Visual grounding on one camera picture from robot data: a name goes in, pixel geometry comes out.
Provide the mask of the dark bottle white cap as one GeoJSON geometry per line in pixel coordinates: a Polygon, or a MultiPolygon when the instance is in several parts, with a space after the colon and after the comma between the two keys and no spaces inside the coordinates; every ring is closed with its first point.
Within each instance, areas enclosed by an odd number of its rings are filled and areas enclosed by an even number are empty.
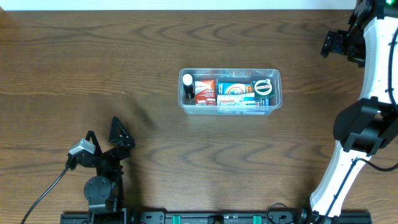
{"type": "Polygon", "coordinates": [[[188,98],[189,100],[193,99],[195,97],[195,86],[194,86],[193,77],[190,74],[185,74],[182,77],[182,82],[183,82],[185,97],[188,98]]]}

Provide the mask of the dark green round-label packet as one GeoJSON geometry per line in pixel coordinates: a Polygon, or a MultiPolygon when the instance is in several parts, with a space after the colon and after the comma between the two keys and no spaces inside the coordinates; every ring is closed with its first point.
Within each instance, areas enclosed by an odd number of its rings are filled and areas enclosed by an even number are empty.
{"type": "Polygon", "coordinates": [[[254,97],[256,100],[273,98],[275,96],[275,87],[269,78],[263,80],[253,80],[251,85],[253,87],[254,97]]]}

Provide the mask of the blue Kool Fever box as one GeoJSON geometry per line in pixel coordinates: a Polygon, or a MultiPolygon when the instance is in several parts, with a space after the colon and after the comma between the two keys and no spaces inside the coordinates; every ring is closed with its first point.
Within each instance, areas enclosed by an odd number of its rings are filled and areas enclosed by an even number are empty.
{"type": "MultiPolygon", "coordinates": [[[[240,95],[246,93],[254,93],[251,83],[221,82],[218,84],[218,95],[240,95]]],[[[269,100],[270,98],[256,100],[256,104],[251,106],[267,106],[269,105],[269,100]]]]}

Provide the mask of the clear plastic container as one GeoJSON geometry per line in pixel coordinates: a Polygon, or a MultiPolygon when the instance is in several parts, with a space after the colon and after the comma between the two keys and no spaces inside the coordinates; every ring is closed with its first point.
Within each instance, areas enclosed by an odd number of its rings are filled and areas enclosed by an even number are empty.
{"type": "Polygon", "coordinates": [[[195,115],[268,115],[282,106],[282,82],[280,72],[274,68],[183,68],[179,73],[178,104],[186,114],[195,115]],[[185,97],[182,77],[190,74],[193,81],[215,80],[216,105],[198,106],[195,97],[191,100],[185,97]],[[253,80],[271,79],[275,87],[275,96],[267,106],[218,106],[218,84],[251,83],[253,80]]]}

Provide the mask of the red medicine box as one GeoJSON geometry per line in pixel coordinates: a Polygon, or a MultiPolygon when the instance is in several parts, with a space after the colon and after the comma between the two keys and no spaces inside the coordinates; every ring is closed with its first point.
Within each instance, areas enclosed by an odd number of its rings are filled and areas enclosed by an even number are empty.
{"type": "Polygon", "coordinates": [[[198,106],[216,105],[215,80],[195,81],[195,104],[198,106]]]}

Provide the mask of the white Panadol box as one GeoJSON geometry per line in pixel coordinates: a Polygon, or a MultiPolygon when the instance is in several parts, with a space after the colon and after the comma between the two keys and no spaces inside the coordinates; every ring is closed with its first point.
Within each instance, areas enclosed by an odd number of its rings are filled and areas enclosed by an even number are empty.
{"type": "Polygon", "coordinates": [[[251,106],[256,104],[254,93],[240,95],[218,95],[218,106],[251,106]]]}

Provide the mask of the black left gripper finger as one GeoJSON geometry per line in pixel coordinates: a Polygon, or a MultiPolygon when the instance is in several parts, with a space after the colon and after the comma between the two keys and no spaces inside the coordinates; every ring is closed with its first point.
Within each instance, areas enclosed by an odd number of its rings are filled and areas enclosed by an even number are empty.
{"type": "Polygon", "coordinates": [[[95,132],[94,131],[88,131],[87,134],[86,134],[85,139],[95,146],[94,155],[100,156],[102,154],[102,150],[101,150],[100,144],[99,144],[99,142],[97,140],[97,137],[95,135],[95,132]]]}
{"type": "Polygon", "coordinates": [[[116,144],[118,147],[126,147],[132,149],[135,147],[135,140],[127,131],[118,117],[113,117],[111,129],[109,133],[109,142],[116,144]]]}

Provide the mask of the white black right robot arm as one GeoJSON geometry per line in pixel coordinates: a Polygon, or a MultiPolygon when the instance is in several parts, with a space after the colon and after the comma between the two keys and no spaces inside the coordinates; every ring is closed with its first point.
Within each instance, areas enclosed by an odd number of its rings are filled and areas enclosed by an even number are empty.
{"type": "Polygon", "coordinates": [[[366,215],[344,215],[343,201],[364,165],[397,137],[397,1],[363,0],[348,30],[329,31],[321,55],[344,55],[364,68],[357,102],[333,125],[335,150],[320,185],[309,198],[304,223],[359,223],[366,215]]]}

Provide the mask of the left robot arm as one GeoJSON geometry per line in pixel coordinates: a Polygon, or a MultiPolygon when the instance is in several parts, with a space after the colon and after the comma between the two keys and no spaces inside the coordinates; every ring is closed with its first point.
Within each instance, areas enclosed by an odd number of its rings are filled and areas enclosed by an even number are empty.
{"type": "Polygon", "coordinates": [[[74,170],[77,166],[96,169],[96,176],[87,181],[84,195],[91,211],[115,211],[124,202],[123,167],[121,161],[128,158],[135,140],[113,117],[109,133],[113,148],[103,152],[94,131],[72,144],[66,166],[74,170]]]}

